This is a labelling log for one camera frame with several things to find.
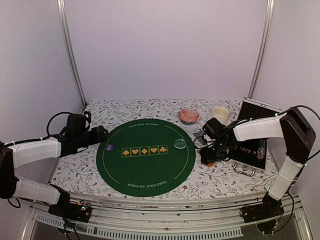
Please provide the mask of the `blue round blind button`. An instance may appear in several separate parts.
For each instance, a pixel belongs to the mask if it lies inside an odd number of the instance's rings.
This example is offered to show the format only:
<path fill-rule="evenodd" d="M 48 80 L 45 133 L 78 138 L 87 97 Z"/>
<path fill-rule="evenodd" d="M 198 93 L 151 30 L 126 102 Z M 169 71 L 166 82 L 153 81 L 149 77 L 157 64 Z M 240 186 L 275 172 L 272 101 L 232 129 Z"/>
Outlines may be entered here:
<path fill-rule="evenodd" d="M 108 143 L 105 145 L 104 150 L 107 152 L 111 152 L 114 150 L 114 148 L 115 148 L 115 146 L 112 143 Z"/>

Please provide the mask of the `clear green dealer button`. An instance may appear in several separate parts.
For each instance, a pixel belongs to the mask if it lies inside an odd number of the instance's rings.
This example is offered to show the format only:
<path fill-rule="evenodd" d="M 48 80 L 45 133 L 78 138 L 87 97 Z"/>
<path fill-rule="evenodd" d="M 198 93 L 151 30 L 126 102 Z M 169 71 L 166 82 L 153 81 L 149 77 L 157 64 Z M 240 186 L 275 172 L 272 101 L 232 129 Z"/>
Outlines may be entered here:
<path fill-rule="evenodd" d="M 174 141 L 174 147 L 176 149 L 184 149 L 187 146 L 186 141 L 183 138 L 178 138 Z"/>

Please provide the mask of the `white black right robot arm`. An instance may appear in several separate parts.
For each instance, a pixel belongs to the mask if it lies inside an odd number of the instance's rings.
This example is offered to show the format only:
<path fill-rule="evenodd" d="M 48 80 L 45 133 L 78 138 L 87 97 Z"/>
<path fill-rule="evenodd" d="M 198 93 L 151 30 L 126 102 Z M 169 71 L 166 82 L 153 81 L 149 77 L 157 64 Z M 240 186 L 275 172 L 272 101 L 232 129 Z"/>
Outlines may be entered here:
<path fill-rule="evenodd" d="M 237 120 L 229 125 L 212 118 L 202 128 L 213 141 L 199 151 L 200 162 L 203 165 L 224 160 L 230 150 L 239 147 L 240 142 L 254 139 L 284 139 L 285 160 L 258 208 L 262 218 L 269 218 L 278 210 L 282 197 L 298 179 L 307 161 L 313 158 L 310 152 L 316 140 L 316 133 L 300 108 L 300 105 L 296 105 L 274 116 Z"/>

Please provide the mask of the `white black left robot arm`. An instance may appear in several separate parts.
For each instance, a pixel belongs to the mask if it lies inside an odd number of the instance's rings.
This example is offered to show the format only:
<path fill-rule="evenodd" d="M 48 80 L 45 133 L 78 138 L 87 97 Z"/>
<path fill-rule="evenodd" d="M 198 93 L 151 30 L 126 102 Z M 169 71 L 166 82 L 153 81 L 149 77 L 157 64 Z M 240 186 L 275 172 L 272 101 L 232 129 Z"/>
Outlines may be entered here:
<path fill-rule="evenodd" d="M 91 113 L 66 112 L 65 127 L 57 134 L 46 130 L 46 136 L 0 144 L 0 197 L 4 200 L 21 198 L 53 205 L 63 216 L 74 213 L 70 195 L 50 184 L 19 177 L 15 170 L 46 159 L 56 159 L 80 153 L 92 145 L 107 140 L 108 131 L 102 126 L 91 127 Z"/>

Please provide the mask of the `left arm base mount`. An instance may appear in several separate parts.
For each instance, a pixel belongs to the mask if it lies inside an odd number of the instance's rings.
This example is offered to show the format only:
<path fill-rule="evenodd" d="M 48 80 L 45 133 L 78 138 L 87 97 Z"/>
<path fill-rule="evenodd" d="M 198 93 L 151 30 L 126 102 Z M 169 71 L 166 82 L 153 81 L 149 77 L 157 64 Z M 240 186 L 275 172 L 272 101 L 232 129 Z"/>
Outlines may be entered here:
<path fill-rule="evenodd" d="M 92 213 L 91 203 L 80 200 L 72 203 L 69 200 L 59 200 L 57 204 L 49 207 L 48 213 L 63 219 L 88 223 Z"/>

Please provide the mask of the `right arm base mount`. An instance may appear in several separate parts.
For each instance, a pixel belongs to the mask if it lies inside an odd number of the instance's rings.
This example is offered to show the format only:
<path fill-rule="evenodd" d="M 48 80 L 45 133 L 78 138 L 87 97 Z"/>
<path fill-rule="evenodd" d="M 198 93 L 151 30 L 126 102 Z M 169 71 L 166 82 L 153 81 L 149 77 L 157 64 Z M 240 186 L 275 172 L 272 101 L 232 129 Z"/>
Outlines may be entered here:
<path fill-rule="evenodd" d="M 255 205 L 245 205 L 240 211 L 239 215 L 243 218 L 245 223 L 263 221 L 256 225 L 258 231 L 264 235 L 273 234 L 280 222 L 283 220 L 284 208 L 281 200 L 263 200 L 262 203 Z"/>

